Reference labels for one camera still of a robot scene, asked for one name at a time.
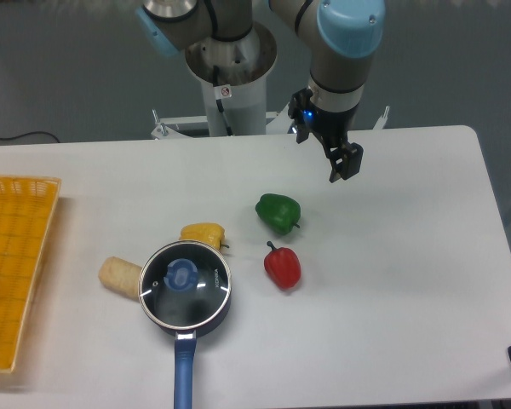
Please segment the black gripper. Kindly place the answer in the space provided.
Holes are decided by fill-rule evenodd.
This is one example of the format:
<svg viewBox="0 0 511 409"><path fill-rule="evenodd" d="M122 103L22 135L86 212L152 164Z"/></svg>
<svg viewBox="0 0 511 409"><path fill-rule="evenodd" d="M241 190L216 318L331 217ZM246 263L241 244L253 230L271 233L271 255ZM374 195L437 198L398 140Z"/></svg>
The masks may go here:
<svg viewBox="0 0 511 409"><path fill-rule="evenodd" d="M331 164L331 183L356 176L360 171L364 149L358 143L350 143L347 133L358 105L346 111L332 112L313 103L313 96L309 88L301 89L291 96L288 116L294 122L296 142L303 143L310 133L320 141Z"/></svg>

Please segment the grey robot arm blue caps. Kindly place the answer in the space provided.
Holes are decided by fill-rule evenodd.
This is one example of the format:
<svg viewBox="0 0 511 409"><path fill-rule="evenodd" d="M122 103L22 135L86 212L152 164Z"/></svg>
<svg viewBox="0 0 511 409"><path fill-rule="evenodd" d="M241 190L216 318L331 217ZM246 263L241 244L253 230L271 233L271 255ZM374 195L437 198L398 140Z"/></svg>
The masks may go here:
<svg viewBox="0 0 511 409"><path fill-rule="evenodd" d="M305 88L287 114L298 142L315 137L332 181L360 171L362 147L348 139L382 40L382 1L271 1L269 9L307 46ZM258 135L266 127L266 79L277 60L272 33L250 1L143 1L135 11L150 43L165 56L182 53L199 81L211 135Z"/></svg>

